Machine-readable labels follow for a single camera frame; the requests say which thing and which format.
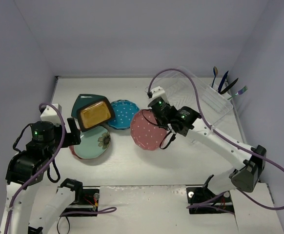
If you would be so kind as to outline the blue polka dot plate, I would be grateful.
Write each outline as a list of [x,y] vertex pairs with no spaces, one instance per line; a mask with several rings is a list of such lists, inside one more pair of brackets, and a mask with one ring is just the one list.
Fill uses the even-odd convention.
[[134,115],[140,108],[133,102],[125,99],[116,100],[111,103],[115,118],[108,121],[107,125],[118,130],[130,128]]

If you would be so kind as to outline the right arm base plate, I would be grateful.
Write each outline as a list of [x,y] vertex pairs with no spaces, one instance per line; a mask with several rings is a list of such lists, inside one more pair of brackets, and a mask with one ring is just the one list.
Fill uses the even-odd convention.
[[190,215],[235,214],[229,191],[214,195],[203,187],[186,187],[186,195]]

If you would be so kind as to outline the pink polka dot plate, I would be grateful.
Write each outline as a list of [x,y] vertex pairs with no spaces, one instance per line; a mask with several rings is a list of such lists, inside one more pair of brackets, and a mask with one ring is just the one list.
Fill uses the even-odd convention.
[[134,143],[143,150],[154,151],[160,147],[167,130],[159,128],[153,113],[141,109],[130,124],[130,135]]

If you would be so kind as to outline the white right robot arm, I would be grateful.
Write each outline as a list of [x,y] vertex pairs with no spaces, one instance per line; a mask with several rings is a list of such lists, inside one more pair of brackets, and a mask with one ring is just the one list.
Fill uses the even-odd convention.
[[225,133],[217,135],[214,129],[207,126],[199,112],[187,106],[177,110],[162,97],[152,100],[148,107],[160,127],[202,143],[232,165],[231,169],[219,175],[210,175],[202,187],[196,188],[192,203],[210,202],[221,193],[236,188],[247,193],[253,192],[265,166],[262,159],[255,157],[255,154],[266,156],[263,146],[252,147],[239,143]]

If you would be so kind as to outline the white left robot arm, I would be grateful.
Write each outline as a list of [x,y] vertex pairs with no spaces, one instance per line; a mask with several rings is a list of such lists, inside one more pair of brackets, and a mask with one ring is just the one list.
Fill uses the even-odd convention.
[[67,178],[41,214],[30,218],[44,172],[49,170],[60,149],[81,142],[75,120],[71,117],[67,122],[70,132],[63,125],[55,126],[49,121],[27,124],[32,139],[25,150],[17,150],[5,177],[7,197],[0,234],[46,234],[70,204],[83,200],[82,182]]

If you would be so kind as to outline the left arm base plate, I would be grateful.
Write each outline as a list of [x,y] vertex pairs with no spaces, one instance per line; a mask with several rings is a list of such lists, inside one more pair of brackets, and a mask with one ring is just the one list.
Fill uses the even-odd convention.
[[71,203],[62,213],[68,213],[67,217],[96,217],[99,198],[99,187],[83,187],[79,201]]

